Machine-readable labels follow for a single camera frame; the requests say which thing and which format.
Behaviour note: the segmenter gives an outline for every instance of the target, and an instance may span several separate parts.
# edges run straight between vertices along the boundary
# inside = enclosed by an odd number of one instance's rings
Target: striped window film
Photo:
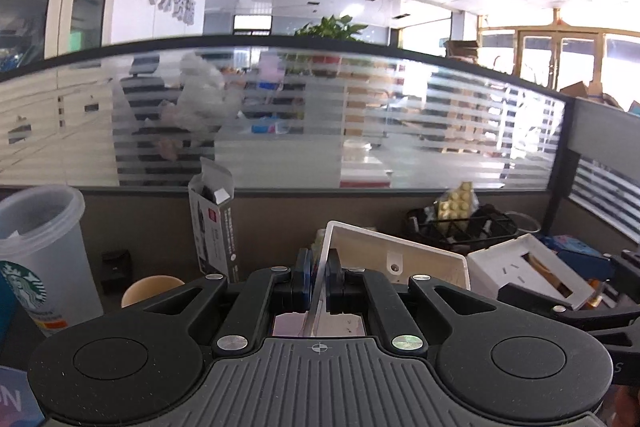
[[[640,243],[640,184],[620,172],[580,158],[570,199]]]
[[[0,184],[184,187],[208,156],[246,189],[546,189],[564,103],[478,72],[273,47],[61,66],[0,84]]]

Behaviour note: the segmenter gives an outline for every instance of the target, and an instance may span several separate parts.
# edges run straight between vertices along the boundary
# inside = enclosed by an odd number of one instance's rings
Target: green plant
[[[297,37],[324,37],[327,39],[338,39],[341,41],[355,41],[354,35],[367,28],[366,24],[351,24],[353,17],[345,15],[339,19],[334,15],[322,17],[319,24],[307,23],[297,30],[294,35]]]

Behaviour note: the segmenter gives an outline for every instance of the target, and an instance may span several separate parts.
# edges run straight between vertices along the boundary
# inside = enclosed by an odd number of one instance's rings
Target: frosted glass partition
[[[0,184],[545,190],[565,101],[512,76],[354,42],[139,42],[0,74]]]

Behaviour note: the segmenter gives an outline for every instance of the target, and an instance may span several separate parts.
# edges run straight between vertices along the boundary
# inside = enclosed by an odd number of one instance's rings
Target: crosshair marking
[[[313,349],[316,353],[324,353],[327,349],[331,349],[331,348],[326,344],[317,343],[311,346],[310,349]]]

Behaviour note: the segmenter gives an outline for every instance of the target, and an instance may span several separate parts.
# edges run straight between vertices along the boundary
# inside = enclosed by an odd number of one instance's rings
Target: starbucks logo
[[[9,261],[0,261],[0,273],[24,308],[35,310],[47,300],[44,284],[31,270]]]

